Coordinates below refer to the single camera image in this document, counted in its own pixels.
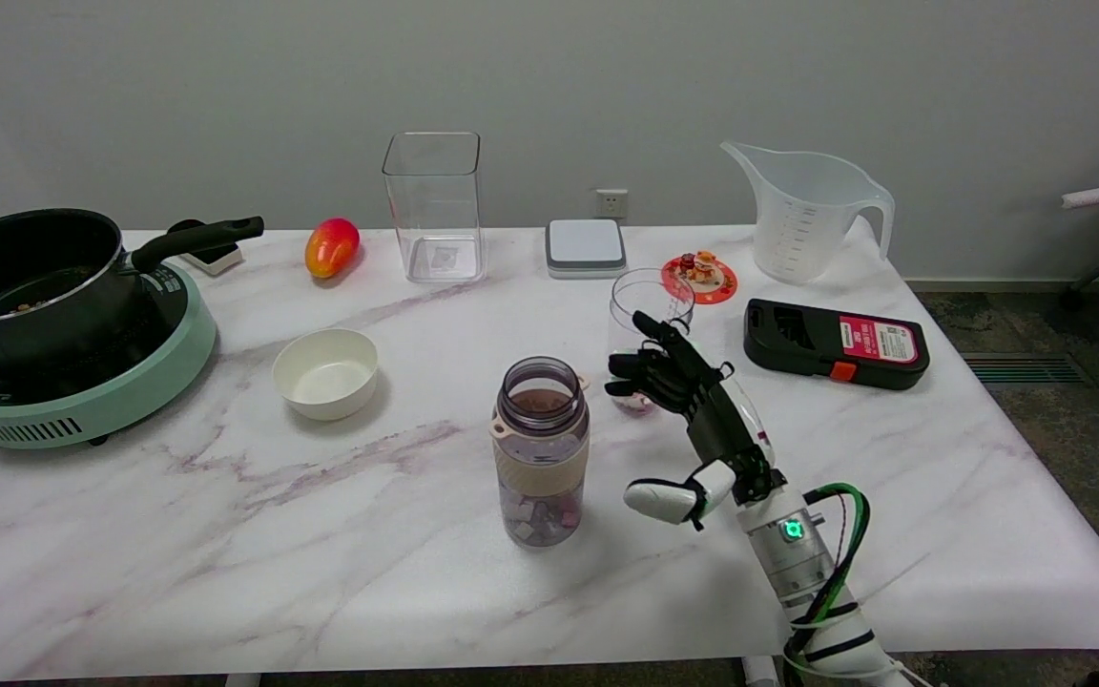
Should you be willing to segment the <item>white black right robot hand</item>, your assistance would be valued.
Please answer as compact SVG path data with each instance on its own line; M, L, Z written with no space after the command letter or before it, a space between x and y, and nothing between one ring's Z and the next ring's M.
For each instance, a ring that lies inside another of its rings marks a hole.
M624 505L669 525L701 530L703 518L725 497L746 506L781 489L786 479L776 469L775 450L733 367L708 364L680 319L658 321L637 310L632 325L645 341L634 352L608 357L606 394L614 400L642 397L682 417L699 466L680 483L629 483Z

